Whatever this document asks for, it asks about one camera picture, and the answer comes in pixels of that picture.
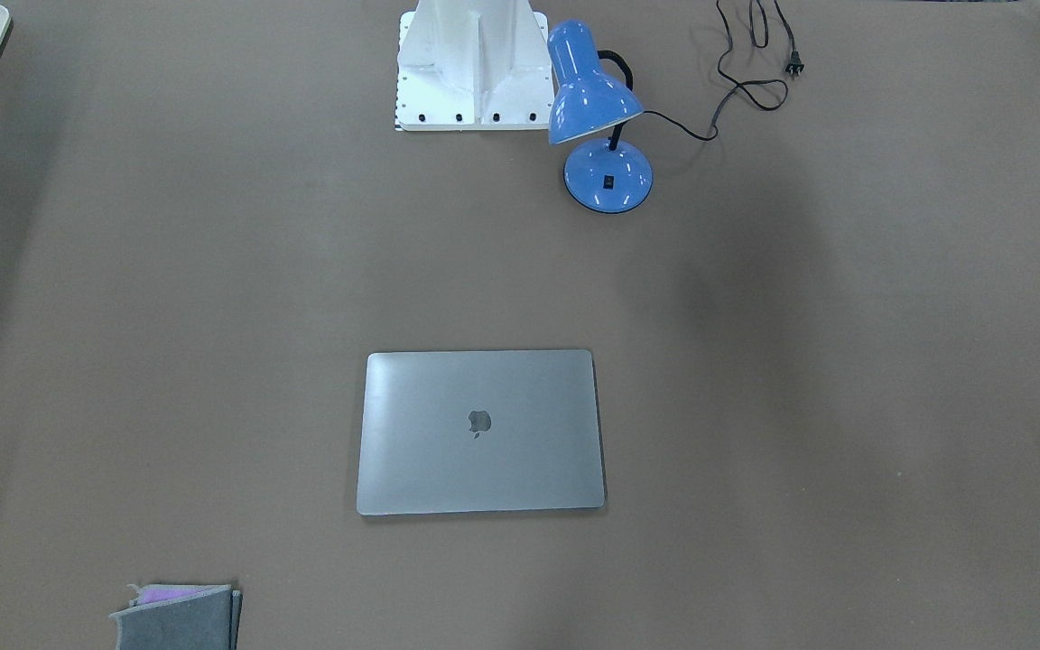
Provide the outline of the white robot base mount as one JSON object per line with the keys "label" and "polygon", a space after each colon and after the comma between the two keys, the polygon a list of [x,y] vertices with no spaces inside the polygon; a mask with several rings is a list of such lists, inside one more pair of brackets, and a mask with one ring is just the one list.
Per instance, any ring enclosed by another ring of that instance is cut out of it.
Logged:
{"label": "white robot base mount", "polygon": [[548,32],[528,1],[421,1],[399,20],[395,128],[546,131]]}

